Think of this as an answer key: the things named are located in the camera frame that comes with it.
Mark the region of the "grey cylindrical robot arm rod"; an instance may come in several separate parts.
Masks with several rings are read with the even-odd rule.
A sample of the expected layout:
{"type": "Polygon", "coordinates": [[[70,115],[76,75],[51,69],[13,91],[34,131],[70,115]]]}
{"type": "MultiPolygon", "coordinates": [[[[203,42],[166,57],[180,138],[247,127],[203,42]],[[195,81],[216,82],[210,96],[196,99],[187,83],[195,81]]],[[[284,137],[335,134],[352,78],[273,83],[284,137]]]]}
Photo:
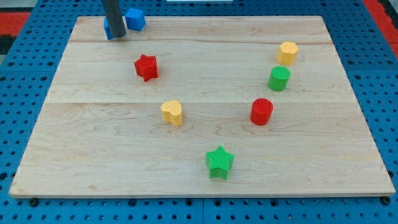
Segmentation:
{"type": "Polygon", "coordinates": [[[126,35],[123,17],[118,0],[101,0],[110,33],[115,38],[121,38],[126,35]]]}

